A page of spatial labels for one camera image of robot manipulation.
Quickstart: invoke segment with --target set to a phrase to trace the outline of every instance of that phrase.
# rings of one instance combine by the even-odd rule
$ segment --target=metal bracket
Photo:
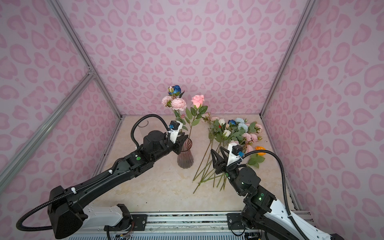
[[[132,214],[133,222],[135,223],[133,231],[144,231],[147,225],[147,214]]]
[[[240,214],[227,214],[227,223],[229,230],[244,230]]]

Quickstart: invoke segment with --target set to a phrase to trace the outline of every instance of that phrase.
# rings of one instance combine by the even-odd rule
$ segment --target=beige table surface
[[[168,124],[174,120],[174,116],[162,116]],[[259,115],[222,115],[226,121],[237,117],[247,118],[248,122],[257,121],[261,124]],[[113,162],[128,155],[135,150],[131,140],[130,132],[133,124],[140,116],[127,116],[122,123],[119,134],[114,142],[104,170],[110,168]],[[156,129],[164,131],[162,123],[153,118]],[[137,178],[124,182],[102,196],[91,204],[99,207],[109,207],[116,204],[125,204],[131,212],[192,212],[192,211],[238,211],[244,207],[244,197],[238,196],[232,186],[227,182],[225,190],[213,188],[213,181],[201,184],[195,194],[192,194],[197,186],[197,181],[192,182],[201,159],[209,144],[207,123],[201,122],[192,129],[192,155],[194,164],[189,169],[182,169],[177,164],[177,155],[170,153],[155,162],[154,167]],[[272,150],[269,139],[263,131],[259,134],[263,137],[258,146]],[[142,143],[142,135],[139,128],[136,129],[135,138]],[[261,178],[261,183],[271,193],[275,194],[283,202],[283,191],[281,188],[281,173],[277,161],[271,155],[264,155],[265,161],[260,168],[254,168],[256,174]]]

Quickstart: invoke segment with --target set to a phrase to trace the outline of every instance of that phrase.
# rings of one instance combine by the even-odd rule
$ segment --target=heart pattern
[[[383,10],[321,0],[265,117],[301,205],[344,239],[384,238]]]
[[[16,221],[27,210],[46,202],[52,188],[67,188],[91,178],[116,123],[116,115],[92,81],[0,195],[0,228],[7,227],[0,233],[2,239],[19,239],[21,234],[23,239],[54,238],[52,231],[20,233]],[[50,224],[46,211],[25,223]]]
[[[123,114],[171,113],[161,99],[176,84],[185,99],[204,94],[214,113],[259,113],[305,1],[61,4]]]
[[[0,171],[88,71],[45,1],[3,1]]]

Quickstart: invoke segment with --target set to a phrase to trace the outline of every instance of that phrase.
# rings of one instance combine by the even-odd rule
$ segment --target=white rose
[[[230,134],[231,134],[231,131],[229,131],[229,130],[224,130],[224,132],[223,132],[224,137],[228,137]]]
[[[218,122],[219,122],[220,125],[225,124],[225,120],[224,120],[223,118],[220,118],[220,119],[218,120]]]

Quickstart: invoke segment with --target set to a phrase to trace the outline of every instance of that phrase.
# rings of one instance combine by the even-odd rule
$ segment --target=glass vase
[[[187,138],[184,142],[181,152],[177,155],[177,164],[184,169],[190,168],[193,164],[193,156],[191,153],[192,140]]]

